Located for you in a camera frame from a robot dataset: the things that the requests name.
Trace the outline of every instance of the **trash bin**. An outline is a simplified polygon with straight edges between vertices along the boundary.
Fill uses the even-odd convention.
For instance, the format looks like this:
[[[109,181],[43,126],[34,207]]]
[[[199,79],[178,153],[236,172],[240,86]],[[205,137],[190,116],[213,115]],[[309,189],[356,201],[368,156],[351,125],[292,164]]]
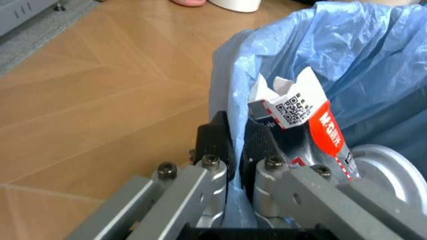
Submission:
[[[350,147],[389,147],[426,178],[427,8],[318,2],[234,35],[213,55],[209,113],[227,111],[236,159],[258,75],[272,87],[276,76],[295,80],[308,66]],[[251,208],[235,176],[224,224],[248,227]]]

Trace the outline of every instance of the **red label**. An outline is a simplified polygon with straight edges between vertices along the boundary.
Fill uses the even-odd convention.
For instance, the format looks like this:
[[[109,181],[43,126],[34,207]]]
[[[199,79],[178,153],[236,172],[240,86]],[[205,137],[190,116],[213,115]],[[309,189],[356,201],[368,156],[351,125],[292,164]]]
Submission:
[[[292,165],[299,165],[300,167],[304,167],[306,163],[301,159],[301,157],[297,156],[295,157],[290,164]]]
[[[344,137],[331,112],[331,103],[325,102],[308,122],[311,137],[319,149],[335,157],[343,147]]]

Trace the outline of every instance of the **pink slipper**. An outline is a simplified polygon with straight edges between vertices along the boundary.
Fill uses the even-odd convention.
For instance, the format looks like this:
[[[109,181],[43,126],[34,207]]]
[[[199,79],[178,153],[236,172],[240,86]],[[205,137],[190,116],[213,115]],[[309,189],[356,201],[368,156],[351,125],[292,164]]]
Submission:
[[[172,2],[186,7],[199,7],[206,3],[206,0],[171,0]]]

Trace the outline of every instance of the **bolt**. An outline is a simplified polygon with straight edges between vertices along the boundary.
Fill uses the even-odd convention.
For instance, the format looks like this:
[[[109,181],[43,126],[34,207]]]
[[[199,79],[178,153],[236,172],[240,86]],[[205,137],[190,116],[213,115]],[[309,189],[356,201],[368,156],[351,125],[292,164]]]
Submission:
[[[329,169],[329,167],[322,165],[322,164],[316,164],[311,166],[311,169],[313,169],[316,173],[318,173],[320,176],[322,176],[324,179],[326,180],[330,180],[331,179],[331,170]]]
[[[157,168],[158,179],[172,180],[177,177],[177,165],[173,162],[163,162]]]
[[[271,156],[265,160],[265,169],[267,171],[279,170],[283,167],[283,160],[278,156]]]
[[[217,170],[220,167],[220,158],[206,154],[201,158],[201,166],[209,171]]]

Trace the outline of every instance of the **metal linkage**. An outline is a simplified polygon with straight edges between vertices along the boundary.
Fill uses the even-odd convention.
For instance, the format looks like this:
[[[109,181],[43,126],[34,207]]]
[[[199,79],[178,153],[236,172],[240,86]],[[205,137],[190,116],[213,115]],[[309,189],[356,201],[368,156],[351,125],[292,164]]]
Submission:
[[[205,155],[196,166],[202,166],[212,175],[213,195],[197,223],[198,228],[215,228],[221,225],[224,218],[227,196],[227,166],[214,155]]]
[[[173,240],[184,226],[219,227],[227,166],[217,156],[205,155],[184,169],[164,162],[151,178],[132,178],[67,239]]]
[[[125,239],[162,195],[154,181],[134,176],[113,197],[102,204],[68,237],[68,240]]]
[[[184,225],[196,226],[212,195],[212,175],[188,165],[141,220],[128,240],[174,240]]]
[[[265,161],[256,166],[253,194],[253,208],[265,227],[283,227],[278,219],[292,218],[301,228],[321,224],[339,239],[401,239],[325,180],[327,174],[320,176],[318,168],[269,169]]]

